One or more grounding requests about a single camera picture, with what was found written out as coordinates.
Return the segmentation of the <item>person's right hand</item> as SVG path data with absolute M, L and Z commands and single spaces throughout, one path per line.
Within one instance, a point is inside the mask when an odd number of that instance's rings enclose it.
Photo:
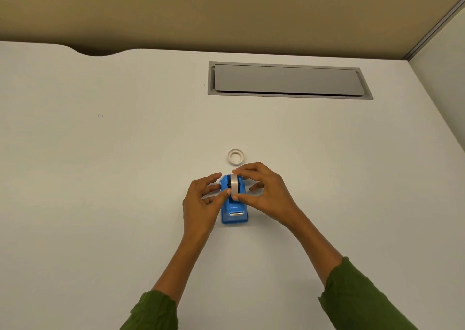
M 263 209 L 259 210 L 289 229 L 297 228 L 307 220 L 306 215 L 296 205 L 282 177 L 261 162 L 242 165 L 233 170 L 233 174 L 244 179 L 263 182 L 264 188 L 259 195 L 263 199 Z

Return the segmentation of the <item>person's left hand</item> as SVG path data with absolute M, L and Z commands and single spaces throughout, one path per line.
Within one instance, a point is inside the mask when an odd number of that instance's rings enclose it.
M 209 185 L 219 185 L 217 180 L 222 173 L 213 173 L 190 183 L 183 199 L 184 238 L 206 241 L 216 223 L 218 214 L 208 211 L 208 198 L 218 195 L 220 191 L 201 197 L 201 192 Z

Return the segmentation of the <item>grey aluminium partition trim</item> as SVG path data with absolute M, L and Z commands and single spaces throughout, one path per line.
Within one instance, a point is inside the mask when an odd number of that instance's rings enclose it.
M 465 0 L 459 0 L 415 46 L 402 58 L 404 61 L 412 60 L 435 35 L 437 35 L 462 9 L 465 8 Z

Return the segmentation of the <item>person's right forearm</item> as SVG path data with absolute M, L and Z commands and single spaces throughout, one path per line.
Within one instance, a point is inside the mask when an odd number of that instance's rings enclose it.
M 302 211 L 292 215 L 287 227 L 322 281 L 324 291 L 318 300 L 336 330 L 418 330 Z

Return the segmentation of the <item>beige desk partition panel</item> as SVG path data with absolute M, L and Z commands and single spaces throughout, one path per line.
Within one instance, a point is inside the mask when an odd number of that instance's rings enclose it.
M 404 58 L 459 0 L 0 0 L 0 40 Z

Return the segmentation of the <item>blue tape dispenser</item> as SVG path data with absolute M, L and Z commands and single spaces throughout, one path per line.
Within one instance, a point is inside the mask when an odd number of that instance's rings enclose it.
M 238 176 L 240 182 L 239 193 L 246 193 L 246 185 L 244 178 Z M 230 175 L 224 175 L 220 179 L 221 191 L 230 189 Z M 221 222 L 223 224 L 237 224 L 248 221 L 247 205 L 241 202 L 234 201 L 230 196 L 224 203 L 221 209 Z

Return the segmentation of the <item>person's left forearm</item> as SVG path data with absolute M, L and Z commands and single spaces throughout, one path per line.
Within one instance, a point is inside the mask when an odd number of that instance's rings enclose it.
M 210 232 L 186 232 L 168 266 L 120 330 L 178 330 L 177 307 Z

